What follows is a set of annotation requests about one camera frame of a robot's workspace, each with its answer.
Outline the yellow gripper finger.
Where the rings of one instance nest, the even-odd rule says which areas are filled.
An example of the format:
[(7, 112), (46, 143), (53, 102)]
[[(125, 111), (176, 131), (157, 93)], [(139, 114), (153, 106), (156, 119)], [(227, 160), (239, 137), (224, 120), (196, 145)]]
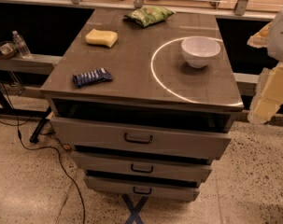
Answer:
[(268, 122), (283, 105), (283, 62), (260, 73), (256, 93), (251, 102), (248, 121), (251, 124)]
[(268, 34), (269, 34), (269, 28), (271, 23), (267, 23), (265, 26), (261, 28), (259, 32), (252, 35), (247, 44), (253, 48), (259, 49), (259, 48), (266, 48), (268, 43)]

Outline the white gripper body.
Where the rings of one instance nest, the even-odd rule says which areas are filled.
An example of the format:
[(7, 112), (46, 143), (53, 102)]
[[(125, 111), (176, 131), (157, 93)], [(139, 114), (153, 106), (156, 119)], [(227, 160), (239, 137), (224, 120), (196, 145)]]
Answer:
[(283, 8), (270, 25), (267, 52), (270, 57), (283, 62)]

